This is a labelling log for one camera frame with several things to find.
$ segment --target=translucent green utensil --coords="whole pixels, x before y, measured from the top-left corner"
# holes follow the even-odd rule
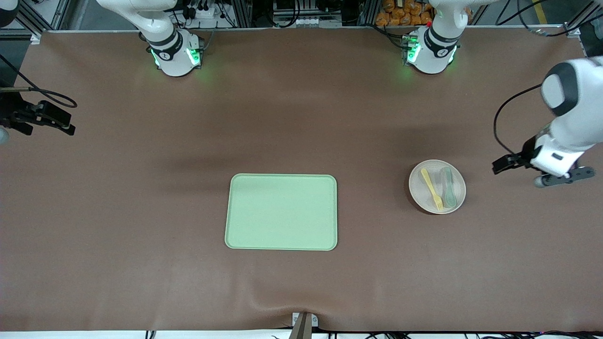
[[[446,174],[446,193],[444,195],[444,201],[449,208],[456,206],[456,196],[452,191],[452,171],[450,167],[444,167],[444,173]]]

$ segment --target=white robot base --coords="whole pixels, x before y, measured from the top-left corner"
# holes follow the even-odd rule
[[[187,30],[177,31],[182,36],[182,46],[171,60],[164,60],[162,55],[151,50],[157,67],[170,77],[181,77],[195,68],[201,68],[203,59],[204,40]]]
[[[408,53],[405,53],[405,61],[408,64],[415,66],[415,68],[423,73],[437,74],[445,70],[446,66],[452,62],[454,53],[456,52],[456,46],[452,51],[442,49],[441,51],[432,52],[427,48],[427,43],[425,42],[427,30],[428,27],[420,27],[409,33],[410,36],[417,37],[417,42]],[[444,54],[444,57],[438,57],[436,56],[436,53]]]

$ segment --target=round plate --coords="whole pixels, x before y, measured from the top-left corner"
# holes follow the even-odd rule
[[[450,167],[452,172],[452,190],[456,197],[456,205],[448,206],[444,193],[446,193],[446,174],[444,168]],[[425,168],[431,178],[431,183],[434,185],[435,192],[442,198],[444,209],[438,211],[435,207],[434,199],[431,197],[429,188],[421,175],[421,170]],[[467,195],[467,187],[461,173],[451,164],[442,160],[426,160],[418,164],[412,169],[411,176],[408,179],[408,187],[410,188],[412,198],[421,208],[433,214],[448,214],[456,211]]]

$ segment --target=yellow fork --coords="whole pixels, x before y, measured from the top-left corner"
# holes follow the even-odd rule
[[[431,196],[434,198],[435,207],[438,208],[438,211],[444,210],[444,204],[442,203],[442,198],[435,193],[435,189],[433,184],[431,183],[431,178],[429,177],[429,173],[426,169],[421,169],[421,174],[423,175],[423,179],[425,179],[425,183],[429,190],[431,191]]]

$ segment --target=green tray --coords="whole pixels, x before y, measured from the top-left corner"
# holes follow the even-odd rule
[[[230,181],[224,240],[231,249],[334,249],[335,178],[306,174],[235,175]]]

